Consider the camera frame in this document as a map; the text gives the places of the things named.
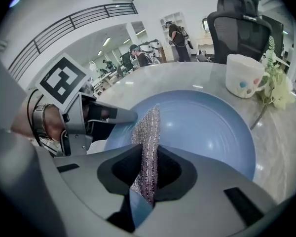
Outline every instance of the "railing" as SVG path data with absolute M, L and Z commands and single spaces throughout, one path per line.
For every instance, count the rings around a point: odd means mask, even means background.
M 60 19 L 28 43 L 14 59 L 8 70 L 12 77 L 18 81 L 31 63 L 52 43 L 64 35 L 101 19 L 129 14 L 138 14 L 132 3 L 111 3 L 81 10 Z

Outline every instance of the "white mug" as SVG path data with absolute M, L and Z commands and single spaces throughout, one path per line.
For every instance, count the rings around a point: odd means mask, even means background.
M 256 91 L 266 86 L 258 87 L 263 76 L 270 77 L 264 66 L 247 56 L 230 54 L 227 56 L 226 87 L 234 95 L 249 98 Z

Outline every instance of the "mesh chair back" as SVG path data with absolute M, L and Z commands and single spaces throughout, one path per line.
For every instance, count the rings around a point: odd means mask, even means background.
M 259 0 L 218 0 L 217 11 L 234 11 L 257 17 L 258 4 Z
M 207 17 L 215 62 L 227 63 L 229 54 L 242 54 L 257 61 L 267 48 L 271 26 L 259 18 L 244 19 L 236 12 L 213 12 Z

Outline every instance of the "black shirt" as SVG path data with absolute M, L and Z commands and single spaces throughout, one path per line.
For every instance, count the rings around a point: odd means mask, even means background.
M 172 37 L 172 32 L 177 32 L 176 36 L 172 40 L 175 44 L 182 43 L 184 41 L 183 35 L 180 32 L 179 28 L 175 24 L 171 24 L 169 27 L 169 37 Z
M 148 59 L 144 53 L 141 53 L 140 55 L 138 55 L 137 60 L 139 62 L 139 66 L 141 67 L 151 65 L 150 59 Z

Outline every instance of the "black pants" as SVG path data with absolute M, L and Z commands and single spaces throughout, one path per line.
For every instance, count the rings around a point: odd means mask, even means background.
M 176 50 L 178 52 L 179 55 L 179 61 L 191 61 L 188 52 L 187 52 L 187 48 L 185 46 L 185 42 L 181 42 L 178 43 L 176 46 Z

